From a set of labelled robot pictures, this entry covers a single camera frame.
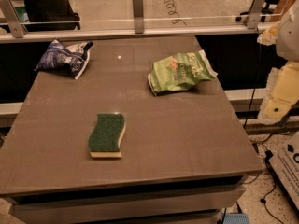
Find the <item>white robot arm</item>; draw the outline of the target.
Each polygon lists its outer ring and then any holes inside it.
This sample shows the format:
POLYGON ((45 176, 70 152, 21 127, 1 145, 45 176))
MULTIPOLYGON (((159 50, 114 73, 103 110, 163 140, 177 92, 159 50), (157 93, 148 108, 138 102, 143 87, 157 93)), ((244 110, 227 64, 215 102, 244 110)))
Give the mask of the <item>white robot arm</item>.
POLYGON ((299 0, 257 41, 275 45, 277 56, 287 61, 281 68, 272 68, 266 82, 258 120, 270 125, 281 121, 299 101, 299 0))

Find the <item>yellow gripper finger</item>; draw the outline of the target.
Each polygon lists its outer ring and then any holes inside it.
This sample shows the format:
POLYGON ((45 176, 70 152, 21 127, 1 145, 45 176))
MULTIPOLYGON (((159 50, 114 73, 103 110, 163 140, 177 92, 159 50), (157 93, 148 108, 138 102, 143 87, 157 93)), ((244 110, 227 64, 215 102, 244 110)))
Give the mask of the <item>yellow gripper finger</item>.
POLYGON ((289 61, 280 69, 271 69, 258 120, 281 121, 298 101, 299 62, 289 61))
POLYGON ((257 38, 257 42, 262 45, 271 46, 275 45, 278 36, 278 22, 266 29, 257 38))

